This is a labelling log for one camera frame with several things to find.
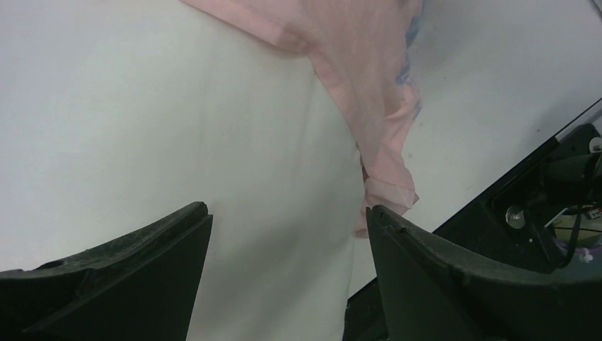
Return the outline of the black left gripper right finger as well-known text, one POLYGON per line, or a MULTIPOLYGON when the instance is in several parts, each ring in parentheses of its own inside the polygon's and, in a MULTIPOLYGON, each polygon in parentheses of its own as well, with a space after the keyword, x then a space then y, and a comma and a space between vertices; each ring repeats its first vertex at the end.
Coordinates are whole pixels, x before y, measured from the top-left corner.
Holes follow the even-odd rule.
POLYGON ((601 339, 600 276, 504 264, 382 205, 367 209, 366 220, 390 339, 601 339))

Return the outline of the purple pink printed pillowcase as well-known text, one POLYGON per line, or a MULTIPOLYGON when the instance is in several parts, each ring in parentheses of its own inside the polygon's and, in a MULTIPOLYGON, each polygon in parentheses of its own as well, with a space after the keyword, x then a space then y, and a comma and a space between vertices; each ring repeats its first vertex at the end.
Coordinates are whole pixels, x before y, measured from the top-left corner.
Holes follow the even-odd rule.
POLYGON ((168 70, 167 198, 213 217, 211 243, 269 237, 346 246, 367 207, 416 201, 402 150, 420 108, 406 34, 421 1, 150 1, 168 70))

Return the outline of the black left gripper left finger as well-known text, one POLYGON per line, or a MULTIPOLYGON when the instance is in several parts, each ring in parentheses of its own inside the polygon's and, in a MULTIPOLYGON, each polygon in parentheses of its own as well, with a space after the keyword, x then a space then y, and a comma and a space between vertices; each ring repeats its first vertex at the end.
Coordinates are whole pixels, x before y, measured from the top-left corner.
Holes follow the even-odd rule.
POLYGON ((1 273, 2 340, 185 340, 213 217, 203 202, 33 270, 1 273))

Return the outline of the white pillow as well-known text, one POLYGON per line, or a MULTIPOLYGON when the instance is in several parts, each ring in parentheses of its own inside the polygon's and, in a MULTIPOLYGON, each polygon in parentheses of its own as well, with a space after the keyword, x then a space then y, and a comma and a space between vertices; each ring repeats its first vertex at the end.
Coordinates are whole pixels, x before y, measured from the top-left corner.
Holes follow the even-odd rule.
POLYGON ((1 2, 1 268, 205 202, 189 340, 340 340, 363 180, 309 59, 180 1, 1 2))

